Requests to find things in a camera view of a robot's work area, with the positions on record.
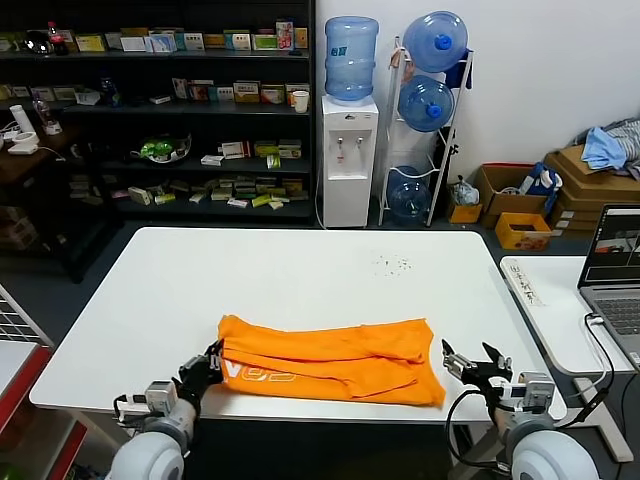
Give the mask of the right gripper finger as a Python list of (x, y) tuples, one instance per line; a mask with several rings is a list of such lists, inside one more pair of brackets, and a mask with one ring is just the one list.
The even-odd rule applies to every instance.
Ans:
[(476, 372), (476, 364), (456, 353), (445, 339), (441, 340), (441, 344), (444, 368), (456, 379), (466, 382), (469, 375)]
[(488, 355), (491, 362), (490, 377), (501, 377), (507, 381), (513, 378), (513, 370), (511, 366), (512, 359), (505, 357), (498, 349), (486, 342), (482, 343), (482, 347)]

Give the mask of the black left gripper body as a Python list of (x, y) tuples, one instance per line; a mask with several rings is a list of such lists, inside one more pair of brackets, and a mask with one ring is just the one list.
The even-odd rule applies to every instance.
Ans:
[(179, 370), (177, 395), (188, 401), (201, 401), (211, 384), (211, 362), (203, 355), (192, 357)]

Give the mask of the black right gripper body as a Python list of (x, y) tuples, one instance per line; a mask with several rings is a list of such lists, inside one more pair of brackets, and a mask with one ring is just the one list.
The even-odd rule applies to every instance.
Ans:
[(496, 390), (501, 389), (499, 384), (491, 383), (494, 378), (510, 382), (513, 378), (513, 371), (496, 366), (476, 366), (466, 371), (466, 383), (476, 386), (484, 395), (493, 395)]

